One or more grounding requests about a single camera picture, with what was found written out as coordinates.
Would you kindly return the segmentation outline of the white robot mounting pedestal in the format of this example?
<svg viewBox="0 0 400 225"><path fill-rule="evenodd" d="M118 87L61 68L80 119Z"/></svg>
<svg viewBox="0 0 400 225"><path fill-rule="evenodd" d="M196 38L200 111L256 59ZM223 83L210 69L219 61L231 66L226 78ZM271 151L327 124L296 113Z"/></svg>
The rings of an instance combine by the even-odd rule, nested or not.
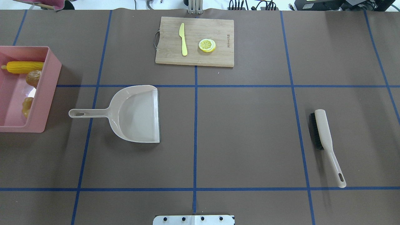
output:
<svg viewBox="0 0 400 225"><path fill-rule="evenodd" d="M234 225L232 215L160 215L153 219L153 225Z"/></svg>

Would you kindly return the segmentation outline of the beige plastic dustpan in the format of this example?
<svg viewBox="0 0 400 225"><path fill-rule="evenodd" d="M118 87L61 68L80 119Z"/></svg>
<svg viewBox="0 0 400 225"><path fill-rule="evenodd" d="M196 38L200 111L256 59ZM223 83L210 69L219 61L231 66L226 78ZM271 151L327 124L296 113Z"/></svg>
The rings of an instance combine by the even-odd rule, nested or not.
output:
<svg viewBox="0 0 400 225"><path fill-rule="evenodd" d="M159 93L152 85L121 89L106 109L71 109L71 118L107 118L113 132L126 141L159 143Z"/></svg>

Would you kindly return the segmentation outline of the pink plastic bin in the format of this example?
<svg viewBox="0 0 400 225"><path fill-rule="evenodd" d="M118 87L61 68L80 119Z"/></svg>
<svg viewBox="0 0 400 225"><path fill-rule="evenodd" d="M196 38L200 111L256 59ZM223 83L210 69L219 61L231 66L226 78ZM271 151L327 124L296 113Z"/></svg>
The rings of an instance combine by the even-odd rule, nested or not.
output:
<svg viewBox="0 0 400 225"><path fill-rule="evenodd" d="M28 85L25 74L12 74L1 69L0 119L1 132L41 133L44 131L62 63L49 47L1 46L1 65L10 61L44 62L37 88ZM34 101L26 119L22 102L26 97Z"/></svg>

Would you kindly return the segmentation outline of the yellow lemon slice toy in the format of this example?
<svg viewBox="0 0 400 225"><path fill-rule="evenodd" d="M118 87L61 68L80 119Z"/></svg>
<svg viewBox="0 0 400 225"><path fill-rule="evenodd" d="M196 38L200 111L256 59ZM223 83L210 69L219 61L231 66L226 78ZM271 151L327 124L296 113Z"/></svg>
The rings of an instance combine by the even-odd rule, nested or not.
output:
<svg viewBox="0 0 400 225"><path fill-rule="evenodd" d="M209 53L216 49L216 43L212 39L203 39L199 41L198 47L201 51Z"/></svg>

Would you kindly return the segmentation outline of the tan toy ginger root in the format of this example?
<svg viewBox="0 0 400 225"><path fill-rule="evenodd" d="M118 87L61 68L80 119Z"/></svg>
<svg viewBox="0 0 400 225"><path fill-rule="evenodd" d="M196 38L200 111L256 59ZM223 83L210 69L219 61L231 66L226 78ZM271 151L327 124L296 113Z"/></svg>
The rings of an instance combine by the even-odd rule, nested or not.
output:
<svg viewBox="0 0 400 225"><path fill-rule="evenodd" d="M30 114L30 110L33 104L34 98L33 97L26 97L24 99L24 101L22 102L22 114L24 115L24 117L27 119L29 114Z"/></svg>

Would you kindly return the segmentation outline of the brown toy potato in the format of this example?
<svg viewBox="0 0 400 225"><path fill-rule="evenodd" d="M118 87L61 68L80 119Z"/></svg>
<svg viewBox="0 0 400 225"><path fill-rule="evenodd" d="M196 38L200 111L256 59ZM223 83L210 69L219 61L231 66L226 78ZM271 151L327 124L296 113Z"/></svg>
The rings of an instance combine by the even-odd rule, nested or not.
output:
<svg viewBox="0 0 400 225"><path fill-rule="evenodd" d="M32 87L34 87L35 89L38 86L40 77L41 77L41 70L33 70L30 71L27 75L26 75L26 83Z"/></svg>

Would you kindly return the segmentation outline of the bamboo cutting board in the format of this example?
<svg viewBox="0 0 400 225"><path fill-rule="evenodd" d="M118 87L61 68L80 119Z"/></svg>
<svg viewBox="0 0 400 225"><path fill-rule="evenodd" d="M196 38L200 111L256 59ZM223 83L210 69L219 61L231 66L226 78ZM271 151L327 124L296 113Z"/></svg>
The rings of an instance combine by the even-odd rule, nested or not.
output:
<svg viewBox="0 0 400 225"><path fill-rule="evenodd" d="M179 27L185 24L187 56L181 53ZM212 39L213 52L203 52L198 43ZM234 67L234 20L161 17L155 62L158 64Z"/></svg>

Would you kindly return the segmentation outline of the beige hand brush black bristles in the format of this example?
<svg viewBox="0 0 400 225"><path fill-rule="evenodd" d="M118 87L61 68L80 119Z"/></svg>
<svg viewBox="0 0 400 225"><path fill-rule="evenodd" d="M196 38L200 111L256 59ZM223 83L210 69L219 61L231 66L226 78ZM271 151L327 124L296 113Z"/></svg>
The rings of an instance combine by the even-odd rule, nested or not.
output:
<svg viewBox="0 0 400 225"><path fill-rule="evenodd" d="M309 115L311 137L317 150L323 151L333 172L333 177L339 188L347 186L343 172L334 153L333 140L326 116L326 111L317 109Z"/></svg>

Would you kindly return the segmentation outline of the pink cloth on wooden rack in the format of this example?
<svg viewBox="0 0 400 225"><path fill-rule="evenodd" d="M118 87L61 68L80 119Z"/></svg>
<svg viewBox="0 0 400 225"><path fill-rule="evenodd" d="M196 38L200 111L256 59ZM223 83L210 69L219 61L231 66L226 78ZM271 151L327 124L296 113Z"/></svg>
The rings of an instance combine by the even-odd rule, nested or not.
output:
<svg viewBox="0 0 400 225"><path fill-rule="evenodd" d="M14 0L16 2L39 6L41 8L60 11L64 9L65 0Z"/></svg>

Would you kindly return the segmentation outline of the yellow toy corn cob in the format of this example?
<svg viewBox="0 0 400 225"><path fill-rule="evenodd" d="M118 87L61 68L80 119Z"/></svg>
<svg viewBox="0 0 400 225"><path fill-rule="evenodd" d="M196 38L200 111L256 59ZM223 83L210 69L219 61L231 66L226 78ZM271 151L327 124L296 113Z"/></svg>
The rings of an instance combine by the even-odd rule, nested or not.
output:
<svg viewBox="0 0 400 225"><path fill-rule="evenodd" d="M1 66L1 69L13 74L27 74L33 70L42 70L44 62L38 61L10 61Z"/></svg>

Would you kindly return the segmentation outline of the yellow plastic knife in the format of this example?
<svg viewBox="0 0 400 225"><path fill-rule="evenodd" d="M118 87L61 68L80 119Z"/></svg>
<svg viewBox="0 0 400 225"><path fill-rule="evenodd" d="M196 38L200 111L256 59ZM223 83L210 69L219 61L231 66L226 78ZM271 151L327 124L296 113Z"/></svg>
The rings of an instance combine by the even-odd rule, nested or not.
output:
<svg viewBox="0 0 400 225"><path fill-rule="evenodd" d="M181 37L181 53L182 56L188 55L188 50L186 46L186 39L185 39L185 24L182 23L179 27L179 37Z"/></svg>

